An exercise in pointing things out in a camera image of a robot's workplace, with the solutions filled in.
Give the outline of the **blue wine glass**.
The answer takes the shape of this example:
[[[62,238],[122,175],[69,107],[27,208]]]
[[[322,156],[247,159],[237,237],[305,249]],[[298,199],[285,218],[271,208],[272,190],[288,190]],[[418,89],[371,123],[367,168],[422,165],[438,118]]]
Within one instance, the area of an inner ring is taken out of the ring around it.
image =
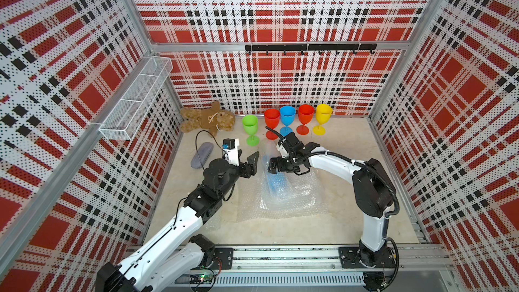
[[[286,137],[289,133],[293,132],[290,126],[295,120],[296,110],[293,106],[286,105],[280,109],[280,115],[281,122],[284,125],[284,127],[280,129],[280,134]]]

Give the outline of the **bright green glass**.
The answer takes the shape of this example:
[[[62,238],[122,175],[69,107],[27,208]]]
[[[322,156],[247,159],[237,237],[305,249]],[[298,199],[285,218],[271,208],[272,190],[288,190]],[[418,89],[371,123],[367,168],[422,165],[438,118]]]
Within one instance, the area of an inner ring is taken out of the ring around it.
[[[258,132],[258,118],[254,115],[247,115],[242,120],[242,125],[245,133],[248,135],[247,144],[255,147],[259,144],[259,137],[256,136]]]

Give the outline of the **light blue glass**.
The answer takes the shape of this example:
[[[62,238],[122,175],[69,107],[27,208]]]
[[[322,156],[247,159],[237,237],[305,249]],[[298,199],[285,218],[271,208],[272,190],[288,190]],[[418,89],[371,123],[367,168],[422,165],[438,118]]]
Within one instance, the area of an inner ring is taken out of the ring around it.
[[[270,155],[262,157],[263,179],[261,207],[273,212],[295,212],[320,202],[320,192],[312,173],[302,177],[293,173],[270,174]]]

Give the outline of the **red wine glass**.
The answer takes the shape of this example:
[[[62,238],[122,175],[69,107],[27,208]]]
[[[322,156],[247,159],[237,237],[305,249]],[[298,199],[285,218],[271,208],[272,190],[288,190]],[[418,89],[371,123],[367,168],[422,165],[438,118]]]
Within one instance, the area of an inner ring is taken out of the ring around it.
[[[298,109],[298,119],[300,121],[300,125],[297,127],[297,133],[300,135],[307,135],[309,133],[309,128],[307,124],[309,124],[314,115],[314,108],[311,105],[301,105]]]

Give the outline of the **pink red glass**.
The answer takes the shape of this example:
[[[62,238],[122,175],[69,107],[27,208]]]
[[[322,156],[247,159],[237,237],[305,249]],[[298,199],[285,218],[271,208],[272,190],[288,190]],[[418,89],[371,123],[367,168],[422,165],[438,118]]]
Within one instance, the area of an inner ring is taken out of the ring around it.
[[[271,129],[275,129],[279,124],[280,117],[281,117],[281,114],[277,109],[271,108],[271,109],[266,110],[264,113],[264,120],[265,120],[266,126]],[[271,131],[267,131],[266,138],[269,140],[278,139],[277,135]]]

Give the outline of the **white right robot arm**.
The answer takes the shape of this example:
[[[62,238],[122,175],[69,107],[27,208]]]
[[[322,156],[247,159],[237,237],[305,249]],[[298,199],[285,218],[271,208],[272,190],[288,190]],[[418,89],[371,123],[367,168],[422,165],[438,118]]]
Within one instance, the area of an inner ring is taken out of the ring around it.
[[[271,158],[268,171],[293,173],[302,176],[313,168],[327,171],[350,183],[357,207],[363,213],[363,233],[359,241],[358,261],[366,268],[374,268],[387,257],[389,219],[400,212],[397,191],[382,164],[376,159],[353,160],[328,150],[317,143],[303,144],[293,132],[286,136],[272,128],[268,132],[278,137],[279,157]]]

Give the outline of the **yellow glass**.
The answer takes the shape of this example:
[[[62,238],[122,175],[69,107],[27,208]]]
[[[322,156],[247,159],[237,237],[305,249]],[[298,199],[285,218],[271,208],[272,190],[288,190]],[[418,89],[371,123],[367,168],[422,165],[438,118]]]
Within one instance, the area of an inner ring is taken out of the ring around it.
[[[316,121],[317,125],[313,128],[313,133],[315,135],[324,135],[326,133],[326,129],[323,127],[326,124],[332,115],[332,108],[327,104],[320,104],[316,109]]]

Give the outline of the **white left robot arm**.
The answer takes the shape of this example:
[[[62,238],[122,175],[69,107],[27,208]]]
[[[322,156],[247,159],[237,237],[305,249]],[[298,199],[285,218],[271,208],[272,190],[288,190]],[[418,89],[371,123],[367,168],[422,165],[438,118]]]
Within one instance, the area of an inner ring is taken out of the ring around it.
[[[202,183],[178,204],[171,221],[119,264],[97,272],[96,291],[162,291],[194,268],[216,263],[215,244],[197,231],[222,207],[240,178],[257,173],[259,152],[246,162],[212,160]]]

